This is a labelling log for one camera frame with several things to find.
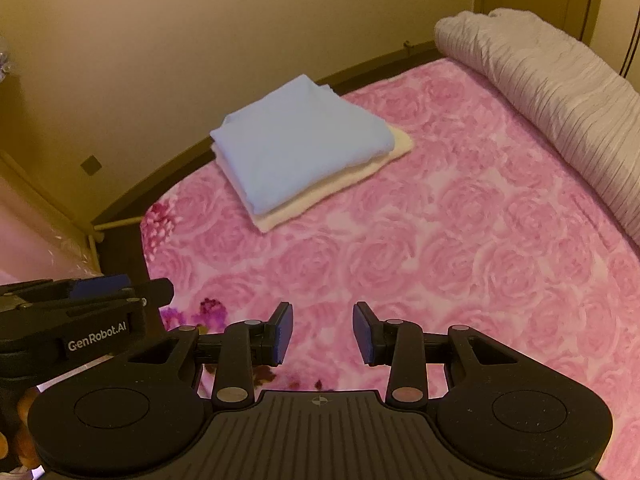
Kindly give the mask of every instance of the bedsheet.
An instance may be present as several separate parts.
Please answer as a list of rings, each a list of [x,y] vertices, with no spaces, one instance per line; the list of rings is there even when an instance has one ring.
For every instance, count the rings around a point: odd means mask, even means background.
[[[442,59],[348,94],[414,150],[261,234],[214,162],[142,222],[152,278],[169,277],[167,328],[221,332],[294,305],[282,366],[257,388],[377,388],[351,309],[425,332],[468,324],[586,384],[609,405],[609,480],[640,476],[640,266],[634,247],[542,135],[482,76]],[[428,367],[430,396],[446,391]],[[205,373],[201,394],[210,394]]]

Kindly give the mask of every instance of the finger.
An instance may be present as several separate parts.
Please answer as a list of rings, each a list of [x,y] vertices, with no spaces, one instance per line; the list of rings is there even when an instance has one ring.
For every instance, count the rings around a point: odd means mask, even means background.
[[[9,454],[9,443],[4,434],[0,433],[0,459],[5,458]]]
[[[30,469],[38,467],[40,465],[40,459],[36,453],[35,446],[33,445],[33,439],[26,426],[20,426],[15,433],[12,452],[18,456],[18,460],[24,466]]]
[[[34,386],[33,388],[29,388],[18,401],[18,416],[25,426],[27,425],[27,415],[29,415],[31,405],[39,394],[39,389]]]

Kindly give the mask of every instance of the white quilt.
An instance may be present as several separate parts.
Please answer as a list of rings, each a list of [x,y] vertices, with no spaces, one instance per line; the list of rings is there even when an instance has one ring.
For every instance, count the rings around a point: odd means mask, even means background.
[[[532,12],[436,24],[446,56],[486,76],[593,187],[640,245],[640,95],[586,45]]]

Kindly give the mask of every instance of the folded blanket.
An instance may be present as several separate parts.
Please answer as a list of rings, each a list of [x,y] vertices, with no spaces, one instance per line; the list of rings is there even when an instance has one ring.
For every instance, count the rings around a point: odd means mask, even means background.
[[[305,75],[229,115],[211,136],[255,215],[394,147],[385,121]]]
[[[531,12],[461,12],[436,46],[486,76],[551,141],[640,245],[640,95],[586,45]]]
[[[411,137],[394,126],[389,126],[389,129],[394,134],[395,139],[395,146],[391,152],[372,158],[365,164],[360,164],[359,166],[347,168],[346,170],[335,173],[266,214],[254,215],[249,213],[254,225],[260,229],[261,232],[266,233],[276,227],[276,225],[301,215],[323,198],[364,180],[392,160],[410,152],[414,146]],[[242,192],[242,188],[238,186],[238,181],[233,171],[221,153],[216,153],[216,163],[236,190],[242,203],[247,207],[246,197]]]

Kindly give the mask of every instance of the pink curtain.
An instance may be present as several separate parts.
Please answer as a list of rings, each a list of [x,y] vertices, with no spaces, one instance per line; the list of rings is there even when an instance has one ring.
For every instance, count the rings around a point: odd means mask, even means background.
[[[75,228],[47,218],[0,176],[0,284],[97,275],[80,240]]]

